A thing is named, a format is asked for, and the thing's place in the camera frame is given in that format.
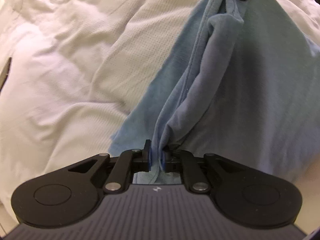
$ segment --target silver screw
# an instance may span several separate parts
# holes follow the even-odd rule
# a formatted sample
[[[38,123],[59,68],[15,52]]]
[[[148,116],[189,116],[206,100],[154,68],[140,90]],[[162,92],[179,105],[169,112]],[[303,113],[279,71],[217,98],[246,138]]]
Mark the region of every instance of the silver screw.
[[[105,187],[107,190],[116,191],[116,190],[121,189],[121,184],[119,184],[117,182],[109,182],[108,184],[106,184]]]
[[[204,182],[197,182],[193,184],[192,188],[196,191],[204,191],[209,188],[209,185]]]

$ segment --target blue garment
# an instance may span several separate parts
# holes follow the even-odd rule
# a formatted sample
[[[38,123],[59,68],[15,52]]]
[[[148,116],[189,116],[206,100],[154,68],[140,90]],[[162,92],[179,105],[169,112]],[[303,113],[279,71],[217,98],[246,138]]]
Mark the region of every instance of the blue garment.
[[[211,152],[294,180],[320,153],[320,48],[275,0],[202,0],[170,56],[109,149],[118,155],[152,139],[162,149]]]

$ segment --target folded blue fabric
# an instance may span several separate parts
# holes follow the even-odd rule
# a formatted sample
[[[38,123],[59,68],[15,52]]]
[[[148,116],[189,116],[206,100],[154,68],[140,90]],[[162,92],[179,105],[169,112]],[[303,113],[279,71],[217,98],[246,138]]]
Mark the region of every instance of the folded blue fabric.
[[[275,0],[202,0],[109,152],[152,139],[136,183],[179,182],[160,173],[166,145],[294,180],[320,153],[319,68],[320,48]]]

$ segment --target black object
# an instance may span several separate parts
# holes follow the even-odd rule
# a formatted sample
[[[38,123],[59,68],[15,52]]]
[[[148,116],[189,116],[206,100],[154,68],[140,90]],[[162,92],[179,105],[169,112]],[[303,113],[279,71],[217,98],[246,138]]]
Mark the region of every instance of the black object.
[[[21,225],[5,240],[305,236],[293,225],[302,204],[294,185],[215,154],[164,149],[165,171],[180,172],[183,185],[132,184],[135,172],[149,169],[150,143],[20,185],[12,208]]]

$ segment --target ribbed gray surface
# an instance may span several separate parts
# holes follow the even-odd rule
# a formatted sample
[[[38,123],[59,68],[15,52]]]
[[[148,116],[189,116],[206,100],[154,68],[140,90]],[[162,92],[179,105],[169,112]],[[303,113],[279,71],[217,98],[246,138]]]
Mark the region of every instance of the ribbed gray surface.
[[[106,196],[81,222],[64,228],[15,228],[5,240],[301,240],[294,225],[273,230],[242,227],[221,215],[206,195],[183,185],[131,185]]]

